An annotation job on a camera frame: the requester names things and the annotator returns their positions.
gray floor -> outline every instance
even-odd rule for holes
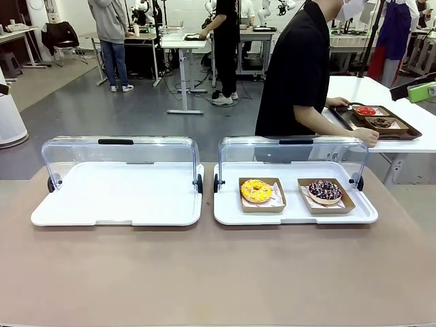
[[[205,74],[198,68],[196,78],[201,80]],[[262,82],[239,81],[242,99],[235,107],[217,108],[189,95],[189,108],[203,110],[203,116],[168,115],[166,110],[181,109],[182,104],[174,98],[181,96],[171,95],[164,81],[153,88],[153,81],[133,80],[135,90],[124,94],[111,93],[106,85],[96,87],[98,79],[94,69],[21,113],[30,140],[0,151],[0,179],[31,178],[44,165],[41,146],[59,135],[189,136],[197,141],[202,161],[216,161],[224,136],[253,135],[263,89]],[[166,78],[172,90],[179,80],[178,71]],[[213,91],[209,80],[202,87]],[[436,112],[436,105],[425,106]],[[436,184],[435,162],[434,155],[411,155],[399,182]],[[372,155],[369,167],[383,178],[388,163]]]

cup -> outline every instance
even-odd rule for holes
[[[134,24],[134,32],[135,32],[135,36],[139,36],[139,25],[138,24]]]

yellow donut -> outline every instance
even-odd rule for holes
[[[244,199],[252,203],[264,203],[271,198],[271,186],[257,179],[249,179],[241,187]]]

clear plastic cover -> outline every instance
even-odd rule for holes
[[[368,147],[356,138],[304,136],[293,138],[224,138],[219,145],[218,186],[225,183],[226,169],[237,164],[288,165],[296,162],[339,164],[357,187],[367,161]]]
[[[72,168],[83,163],[186,163],[192,167],[194,186],[200,164],[196,142],[183,137],[59,136],[43,145],[42,157],[56,189]]]

white sneakers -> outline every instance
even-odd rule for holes
[[[231,96],[225,97],[223,93],[219,93],[216,99],[212,98],[212,103],[216,106],[224,106],[233,104],[233,100],[239,99],[238,93],[233,92]]]
[[[134,86],[129,84],[126,87],[123,87],[123,92],[130,92],[133,89],[134,89]],[[118,86],[110,87],[110,91],[111,92],[117,92],[118,91]]]

